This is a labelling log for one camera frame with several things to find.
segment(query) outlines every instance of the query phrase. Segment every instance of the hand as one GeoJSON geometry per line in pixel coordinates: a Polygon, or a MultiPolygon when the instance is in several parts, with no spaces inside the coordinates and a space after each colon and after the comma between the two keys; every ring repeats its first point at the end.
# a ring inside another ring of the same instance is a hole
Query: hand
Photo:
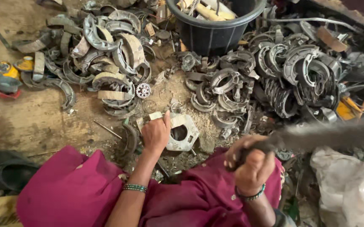
{"type": "Polygon", "coordinates": [[[145,152],[159,157],[167,146],[169,135],[171,133],[171,117],[169,110],[163,118],[149,121],[141,129],[144,139],[145,152]]]}
{"type": "MultiPolygon", "coordinates": [[[[226,152],[224,165],[234,167],[235,161],[242,148],[249,148],[257,141],[265,140],[267,137],[260,135],[247,135],[236,141],[226,152]]],[[[238,192],[243,196],[256,195],[262,185],[269,178],[275,169],[275,153],[269,152],[267,155],[261,150],[255,149],[249,153],[245,164],[237,168],[235,174],[235,185],[238,192]]]]}

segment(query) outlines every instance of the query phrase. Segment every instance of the magenta dress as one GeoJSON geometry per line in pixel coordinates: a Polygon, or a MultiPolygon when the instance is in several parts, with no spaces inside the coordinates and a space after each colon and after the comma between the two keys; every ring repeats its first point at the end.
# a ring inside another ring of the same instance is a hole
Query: magenta dress
{"type": "MultiPolygon", "coordinates": [[[[179,184],[150,180],[139,226],[250,226],[234,193],[233,173],[224,169],[225,151],[216,148],[203,164],[183,172],[179,184]]],[[[282,169],[276,159],[276,168],[266,182],[265,195],[273,208],[279,204],[282,169]]],[[[87,157],[66,146],[20,193],[19,219],[25,227],[104,226],[122,191],[122,173],[100,150],[87,157]]]]}

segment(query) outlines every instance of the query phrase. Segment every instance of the bracelet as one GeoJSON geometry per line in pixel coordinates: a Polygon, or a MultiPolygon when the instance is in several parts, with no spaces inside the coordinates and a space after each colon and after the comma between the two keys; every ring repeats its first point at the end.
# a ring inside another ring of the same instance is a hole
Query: bracelet
{"type": "Polygon", "coordinates": [[[263,192],[265,191],[265,187],[266,187],[266,183],[264,183],[264,184],[262,185],[262,188],[260,189],[260,191],[259,191],[256,195],[254,195],[254,196],[243,196],[243,195],[240,195],[240,194],[238,193],[238,189],[237,189],[237,187],[235,186],[235,194],[236,194],[238,197],[240,197],[240,199],[242,199],[242,200],[244,200],[245,202],[247,202],[247,201],[251,201],[251,200],[255,200],[255,199],[259,198],[259,197],[263,194],[263,192]]]}
{"type": "Polygon", "coordinates": [[[133,185],[133,184],[125,184],[122,188],[123,190],[133,190],[133,191],[140,191],[140,192],[146,192],[147,187],[142,185],[133,185]]]}

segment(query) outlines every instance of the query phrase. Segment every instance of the white plastic bag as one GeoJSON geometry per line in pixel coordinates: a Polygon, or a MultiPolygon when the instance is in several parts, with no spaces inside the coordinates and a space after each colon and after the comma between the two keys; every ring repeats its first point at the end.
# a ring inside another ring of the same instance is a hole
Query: white plastic bag
{"type": "Polygon", "coordinates": [[[364,227],[364,162],[323,148],[312,155],[311,167],[321,192],[321,219],[327,227],[364,227]]]}

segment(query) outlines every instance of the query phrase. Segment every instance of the metal gear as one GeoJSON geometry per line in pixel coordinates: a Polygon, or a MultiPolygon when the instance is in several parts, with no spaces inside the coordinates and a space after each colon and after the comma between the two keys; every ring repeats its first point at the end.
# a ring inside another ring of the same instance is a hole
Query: metal gear
{"type": "Polygon", "coordinates": [[[141,83],[136,88],[136,95],[141,99],[147,98],[151,93],[150,85],[147,83],[141,83]]]}

